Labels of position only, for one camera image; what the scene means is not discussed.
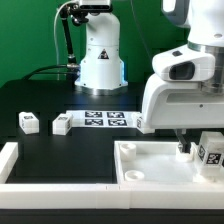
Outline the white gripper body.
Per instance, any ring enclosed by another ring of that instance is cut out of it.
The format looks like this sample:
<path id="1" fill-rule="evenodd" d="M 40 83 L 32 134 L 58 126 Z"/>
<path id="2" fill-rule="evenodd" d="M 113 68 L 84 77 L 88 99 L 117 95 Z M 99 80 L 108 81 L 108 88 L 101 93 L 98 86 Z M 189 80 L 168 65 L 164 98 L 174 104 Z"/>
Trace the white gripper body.
<path id="1" fill-rule="evenodd" d="M 149 129 L 224 128 L 224 96 L 203 93 L 198 82 L 147 81 L 142 120 Z"/>

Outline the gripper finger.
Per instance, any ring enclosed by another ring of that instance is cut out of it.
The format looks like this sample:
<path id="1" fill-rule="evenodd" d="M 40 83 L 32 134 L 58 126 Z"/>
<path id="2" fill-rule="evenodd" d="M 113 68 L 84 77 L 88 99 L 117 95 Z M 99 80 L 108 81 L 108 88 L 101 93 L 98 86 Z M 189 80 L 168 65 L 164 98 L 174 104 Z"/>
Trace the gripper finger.
<path id="1" fill-rule="evenodd" d="M 175 129 L 175 135 L 179 141 L 178 149 L 181 153 L 190 153 L 190 142 L 186 138 L 186 131 L 182 129 Z"/>

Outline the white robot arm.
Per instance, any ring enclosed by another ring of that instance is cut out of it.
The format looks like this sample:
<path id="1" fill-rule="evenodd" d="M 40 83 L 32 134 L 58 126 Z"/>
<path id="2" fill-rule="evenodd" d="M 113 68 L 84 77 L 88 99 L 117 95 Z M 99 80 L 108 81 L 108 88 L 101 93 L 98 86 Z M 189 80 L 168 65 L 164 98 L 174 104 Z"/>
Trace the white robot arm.
<path id="1" fill-rule="evenodd" d="M 71 0 L 64 8 L 75 24 L 87 25 L 78 89 L 111 94 L 126 87 L 111 0 Z M 190 29 L 188 43 L 154 56 L 135 119 L 143 133 L 175 130 L 187 152 L 185 129 L 224 128 L 224 0 L 162 0 L 162 12 Z"/>

